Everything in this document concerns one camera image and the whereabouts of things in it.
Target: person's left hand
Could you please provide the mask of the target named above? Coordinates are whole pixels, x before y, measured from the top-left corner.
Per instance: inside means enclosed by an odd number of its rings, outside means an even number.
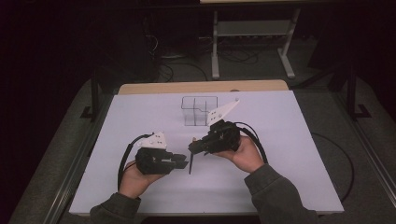
[[[129,198],[137,198],[142,195],[150,184],[160,179],[164,175],[143,175],[134,161],[128,162],[125,166],[119,193]]]

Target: gray sleeve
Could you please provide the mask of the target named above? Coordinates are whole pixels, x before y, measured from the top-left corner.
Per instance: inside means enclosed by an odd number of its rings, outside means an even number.
[[[94,224],[131,224],[140,205],[140,199],[131,199],[115,193],[91,209],[91,222]]]
[[[297,188],[265,164],[247,178],[252,201],[262,223],[317,223],[315,211],[303,207]]]

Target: sleeve cuff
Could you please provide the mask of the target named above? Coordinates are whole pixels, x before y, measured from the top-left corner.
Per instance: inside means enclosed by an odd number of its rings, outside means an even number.
[[[245,178],[245,183],[253,195],[274,183],[281,178],[282,175],[277,173],[270,165],[264,164]]]
[[[102,203],[102,206],[112,213],[121,217],[133,218],[140,205],[140,199],[128,198],[120,193],[114,193],[111,197]]]

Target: white paper sheet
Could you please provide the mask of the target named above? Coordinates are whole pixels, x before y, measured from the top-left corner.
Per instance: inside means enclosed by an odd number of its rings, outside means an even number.
[[[240,91],[115,96],[70,213],[87,215],[93,206],[117,191],[122,155],[127,145],[141,134],[162,131],[168,151],[190,157],[191,139],[202,138],[209,128],[184,126],[183,96],[217,96],[219,105],[240,99],[225,120],[245,122],[254,128],[270,165],[296,186],[303,205],[320,213],[344,211],[293,92]],[[135,145],[128,161],[134,159],[137,150]],[[151,216],[256,213],[244,183],[247,175],[223,158],[198,154],[191,175],[188,167],[174,170],[151,185],[141,196],[138,213]]]

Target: white metal stand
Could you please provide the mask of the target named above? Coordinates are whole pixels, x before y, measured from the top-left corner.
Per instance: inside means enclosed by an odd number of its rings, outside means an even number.
[[[287,56],[290,41],[294,34],[300,9],[294,10],[291,20],[281,21],[218,21],[218,12],[213,19],[213,51],[212,51],[212,78],[219,79],[218,36],[237,35],[285,35],[286,42],[283,48],[278,49],[280,60],[288,78],[295,78]]]

